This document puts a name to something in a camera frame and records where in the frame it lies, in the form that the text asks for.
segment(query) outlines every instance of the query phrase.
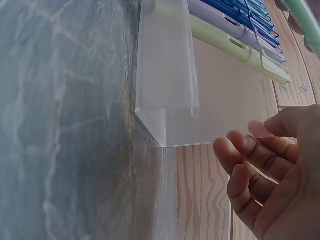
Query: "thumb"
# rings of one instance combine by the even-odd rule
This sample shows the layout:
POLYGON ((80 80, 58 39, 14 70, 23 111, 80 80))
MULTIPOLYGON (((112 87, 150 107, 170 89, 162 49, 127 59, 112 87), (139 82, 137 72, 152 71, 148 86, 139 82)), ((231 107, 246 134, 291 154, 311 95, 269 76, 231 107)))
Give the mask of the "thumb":
POLYGON ((288 107, 264 123, 278 137, 297 138, 310 170, 320 171, 320 105, 288 107))

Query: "gray marble wall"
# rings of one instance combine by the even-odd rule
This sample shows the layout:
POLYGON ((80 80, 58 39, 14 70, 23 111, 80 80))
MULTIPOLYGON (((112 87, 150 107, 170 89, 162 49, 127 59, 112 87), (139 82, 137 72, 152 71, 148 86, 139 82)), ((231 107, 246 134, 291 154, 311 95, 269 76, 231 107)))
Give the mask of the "gray marble wall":
POLYGON ((177 238, 176 152, 134 115, 139 0, 0 0, 0 239, 177 238))

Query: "blue pen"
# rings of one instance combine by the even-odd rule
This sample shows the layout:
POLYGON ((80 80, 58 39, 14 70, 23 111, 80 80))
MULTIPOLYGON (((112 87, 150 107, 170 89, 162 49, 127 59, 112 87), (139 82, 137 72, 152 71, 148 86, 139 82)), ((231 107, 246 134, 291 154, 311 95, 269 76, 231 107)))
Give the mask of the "blue pen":
POLYGON ((217 9, 218 11, 226 14, 230 18, 236 20, 238 23, 245 25, 252 31, 257 29, 258 33, 264 38, 268 39, 275 45, 279 46, 280 42, 277 39, 279 34, 273 29, 265 26, 261 21, 255 18, 251 11, 249 14, 243 12, 238 7, 233 6, 223 0, 201 0, 202 2, 210 5, 211 7, 217 9))
POLYGON ((266 20, 266 24, 270 25, 271 28, 274 27, 274 24, 271 22, 271 18, 269 16, 269 12, 262 4, 257 4, 256 2, 250 0, 227 0, 235 7, 241 9, 245 13, 249 14, 249 11, 252 11, 255 15, 261 16, 264 20, 266 20))

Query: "frosted plastic panel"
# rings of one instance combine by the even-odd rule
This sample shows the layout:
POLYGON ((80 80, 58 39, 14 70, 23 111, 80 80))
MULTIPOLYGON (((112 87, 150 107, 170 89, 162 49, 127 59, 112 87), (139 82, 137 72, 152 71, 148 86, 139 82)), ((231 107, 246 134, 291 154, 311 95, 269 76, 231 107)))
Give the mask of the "frosted plastic panel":
POLYGON ((249 123, 268 106, 258 91, 266 76, 202 41, 193 44, 201 111, 192 118, 186 109, 166 110, 166 147, 212 143, 235 129, 250 133, 249 123))
POLYGON ((187 0, 142 0, 136 80, 137 111, 199 111, 187 0))

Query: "hand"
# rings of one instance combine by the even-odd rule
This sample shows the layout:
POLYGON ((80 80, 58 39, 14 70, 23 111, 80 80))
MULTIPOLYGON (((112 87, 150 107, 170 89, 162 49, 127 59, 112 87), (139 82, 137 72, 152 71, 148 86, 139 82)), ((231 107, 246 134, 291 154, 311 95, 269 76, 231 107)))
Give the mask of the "hand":
POLYGON ((231 131, 214 142, 231 175, 232 207, 259 240, 319 239, 320 105, 285 108, 264 126, 274 136, 256 140, 231 131))
MULTIPOLYGON (((277 5, 277 7, 284 11, 284 12, 288 12, 287 7, 282 3, 282 0, 274 0, 275 4, 277 5)), ((318 19, 318 22, 320 20, 320 4, 319 4, 319 0, 306 0, 306 2, 309 4, 309 7, 311 8, 311 10, 313 11, 314 16, 316 17, 316 19, 318 19)), ((289 16, 288 19, 289 25, 290 27, 297 32, 300 35, 304 35, 304 32, 302 31, 302 29, 298 26, 298 24, 296 23, 296 21, 294 20, 294 17, 291 15, 289 16)), ((304 45, 305 48, 308 49, 310 52, 313 52, 311 47, 306 43, 306 41, 304 41, 304 45)))

